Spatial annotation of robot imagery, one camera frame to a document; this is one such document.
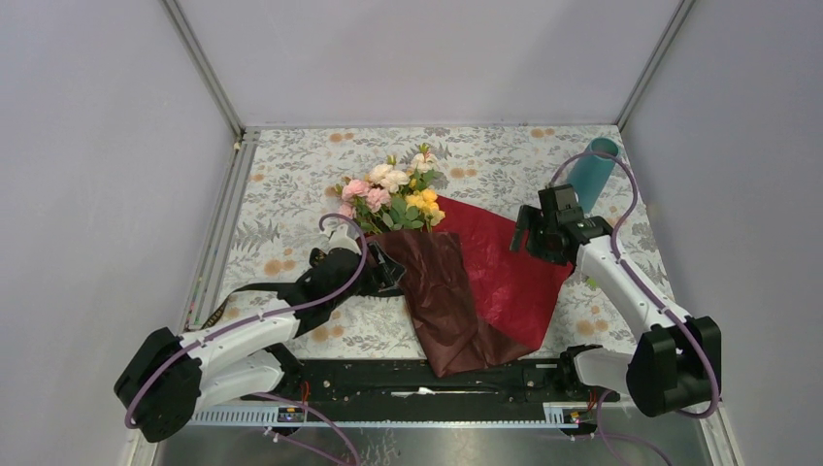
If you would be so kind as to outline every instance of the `red wrapping paper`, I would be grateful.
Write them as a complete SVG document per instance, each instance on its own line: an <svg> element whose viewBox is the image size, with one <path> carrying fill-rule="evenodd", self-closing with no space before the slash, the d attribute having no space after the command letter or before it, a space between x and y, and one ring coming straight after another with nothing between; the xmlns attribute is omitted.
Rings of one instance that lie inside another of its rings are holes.
<svg viewBox="0 0 823 466"><path fill-rule="evenodd" d="M572 266L509 251L514 222L459 201L438 198L445 219L434 231L457 233L477 314L530 350L538 350Z"/></svg>

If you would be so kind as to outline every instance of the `pink rose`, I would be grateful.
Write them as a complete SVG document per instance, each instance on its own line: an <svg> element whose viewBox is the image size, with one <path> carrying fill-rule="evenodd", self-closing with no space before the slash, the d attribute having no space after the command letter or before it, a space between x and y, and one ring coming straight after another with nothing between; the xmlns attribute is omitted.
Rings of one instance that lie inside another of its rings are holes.
<svg viewBox="0 0 823 466"><path fill-rule="evenodd" d="M351 199L356 197L365 197L366 194L369 192L368 183L364 182L363 180L352 180L348 182L346 186L343 188L343 193L341 193L340 197L345 201L348 202Z"/></svg>
<svg viewBox="0 0 823 466"><path fill-rule="evenodd" d="M376 187L366 194L366 205L369 206L372 213L379 211L380 207L388 204L391 204L391 195L385 189Z"/></svg>
<svg viewBox="0 0 823 466"><path fill-rule="evenodd" d="M354 218L354 207L351 204L348 204L347 202L343 203L343 205L340 206L340 209L337 212L341 216L347 216L349 218Z"/></svg>

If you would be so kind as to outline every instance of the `wrapping paper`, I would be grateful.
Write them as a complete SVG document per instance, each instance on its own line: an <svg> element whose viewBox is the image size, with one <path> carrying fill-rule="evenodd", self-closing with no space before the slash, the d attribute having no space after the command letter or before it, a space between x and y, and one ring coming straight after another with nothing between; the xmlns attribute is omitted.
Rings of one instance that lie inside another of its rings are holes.
<svg viewBox="0 0 823 466"><path fill-rule="evenodd" d="M475 309L485 321L530 350L538 350L572 266L511 252L514 222L462 202L438 198L445 219L435 231L460 237Z"/></svg>
<svg viewBox="0 0 823 466"><path fill-rule="evenodd" d="M374 241L407 268L400 287L417 339L438 377L531 352L477 313L457 234L399 230Z"/></svg>

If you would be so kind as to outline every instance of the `brown wrapping paper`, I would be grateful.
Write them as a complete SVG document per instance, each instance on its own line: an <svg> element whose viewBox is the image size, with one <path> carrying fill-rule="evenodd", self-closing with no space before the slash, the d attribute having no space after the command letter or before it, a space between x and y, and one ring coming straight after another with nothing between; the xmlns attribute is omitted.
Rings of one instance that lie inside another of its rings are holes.
<svg viewBox="0 0 823 466"><path fill-rule="evenodd" d="M475 312L456 234L398 230L374 241L406 267L400 287L417 339L438 377L503 364L531 352Z"/></svg>

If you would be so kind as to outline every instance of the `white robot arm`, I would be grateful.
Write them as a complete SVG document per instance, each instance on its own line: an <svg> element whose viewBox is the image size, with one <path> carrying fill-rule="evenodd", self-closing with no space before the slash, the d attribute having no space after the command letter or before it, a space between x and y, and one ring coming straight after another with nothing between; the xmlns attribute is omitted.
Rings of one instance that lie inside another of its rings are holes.
<svg viewBox="0 0 823 466"><path fill-rule="evenodd" d="M522 206L511 242L552 263L571 262L603 290L632 330L633 353L599 346L572 347L561 363L570 383L631 395L647 416L716 399L720 389L720 330L670 300L625 253L602 217L585 217L569 184L539 193L541 208Z"/></svg>
<svg viewBox="0 0 823 466"><path fill-rule="evenodd" d="M127 425L157 442L208 407L276 390L284 382L280 358L293 359L287 350L279 352L282 342L325 323L353 294L402 294L397 281L405 269L377 243L367 246L367 263L344 223L330 234L329 248L327 254L313 251L312 268L295 283L252 283L235 290L276 291L272 311L179 336L168 328L151 333L115 384L115 395L128 409Z"/></svg>

